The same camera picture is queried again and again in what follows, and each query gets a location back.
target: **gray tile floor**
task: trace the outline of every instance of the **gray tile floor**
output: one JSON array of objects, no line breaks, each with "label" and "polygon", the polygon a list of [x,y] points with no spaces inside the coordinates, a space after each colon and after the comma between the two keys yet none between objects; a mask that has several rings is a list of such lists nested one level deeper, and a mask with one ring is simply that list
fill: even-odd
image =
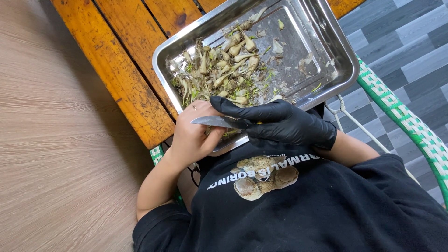
[{"label": "gray tile floor", "polygon": [[[367,0],[339,23],[355,52],[398,98],[448,143],[448,0]],[[347,110],[443,203],[426,159],[359,84],[343,91]],[[339,101],[328,101],[332,108]],[[327,113],[325,118],[334,121]],[[383,152],[348,118],[344,132]]]}]

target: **person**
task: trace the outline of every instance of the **person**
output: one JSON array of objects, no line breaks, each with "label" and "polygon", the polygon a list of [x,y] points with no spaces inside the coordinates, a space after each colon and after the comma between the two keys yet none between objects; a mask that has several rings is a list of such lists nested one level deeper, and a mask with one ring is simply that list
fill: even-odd
[{"label": "person", "polygon": [[[190,122],[222,114],[263,124],[247,129],[248,143],[206,157],[226,129],[206,136],[207,126]],[[138,193],[135,251],[448,251],[447,212],[403,160],[319,114],[283,100],[252,108],[194,101]],[[189,213],[172,195],[195,162],[201,179]]]}]

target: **black t-shirt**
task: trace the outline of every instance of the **black t-shirt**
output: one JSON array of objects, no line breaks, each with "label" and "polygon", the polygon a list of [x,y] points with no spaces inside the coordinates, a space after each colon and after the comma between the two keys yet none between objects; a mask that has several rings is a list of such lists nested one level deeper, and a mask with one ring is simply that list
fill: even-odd
[{"label": "black t-shirt", "polygon": [[153,209],[134,229],[135,251],[448,251],[446,211],[400,157],[347,168],[282,149],[248,143],[203,160],[192,214]]}]

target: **wood knot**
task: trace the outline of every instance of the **wood knot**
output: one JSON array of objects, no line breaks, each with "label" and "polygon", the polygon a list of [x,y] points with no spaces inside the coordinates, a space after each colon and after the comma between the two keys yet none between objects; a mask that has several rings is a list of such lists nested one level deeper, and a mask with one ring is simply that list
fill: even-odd
[{"label": "wood knot", "polygon": [[180,27],[185,25],[185,21],[187,20],[187,14],[182,13],[177,17],[176,24]]}]

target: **gloved hand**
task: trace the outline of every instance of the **gloved hand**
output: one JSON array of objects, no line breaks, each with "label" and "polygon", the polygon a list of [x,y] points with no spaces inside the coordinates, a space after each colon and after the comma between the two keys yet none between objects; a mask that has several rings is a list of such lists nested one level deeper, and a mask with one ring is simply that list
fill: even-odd
[{"label": "gloved hand", "polygon": [[275,100],[251,108],[239,108],[226,98],[212,96],[210,103],[222,114],[263,122],[247,129],[249,140],[254,145],[259,146],[259,140],[266,139],[290,145],[314,145],[331,150],[336,140],[337,130],[334,125],[284,100]]}]

